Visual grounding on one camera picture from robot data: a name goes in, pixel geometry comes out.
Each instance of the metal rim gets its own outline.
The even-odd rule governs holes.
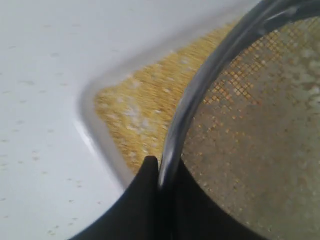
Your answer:
[[[319,15],[320,0],[263,0],[227,35],[197,71],[177,105],[165,138],[160,165],[158,187],[162,194],[170,192],[174,185],[192,119],[208,88],[219,77],[224,67],[264,34],[287,23]],[[265,31],[263,35],[259,33],[261,28]]]

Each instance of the mesh strainer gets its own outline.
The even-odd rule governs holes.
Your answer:
[[[319,0],[262,1],[207,59],[169,128],[164,195],[182,156],[206,194],[249,229],[320,239],[318,16]]]

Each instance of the wire mesh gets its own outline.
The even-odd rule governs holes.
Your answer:
[[[184,144],[212,200],[271,240],[320,239],[319,26],[290,23],[244,50],[206,93]]]

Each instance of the white countertop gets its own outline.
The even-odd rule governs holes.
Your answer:
[[[241,1],[2,0],[0,239],[68,239],[107,211],[123,188],[91,145],[82,92]]]

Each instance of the yellow cornmeal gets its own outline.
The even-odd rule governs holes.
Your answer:
[[[184,89],[234,25],[198,38],[96,95],[96,113],[107,124],[134,173],[146,156],[161,158],[165,136]]]

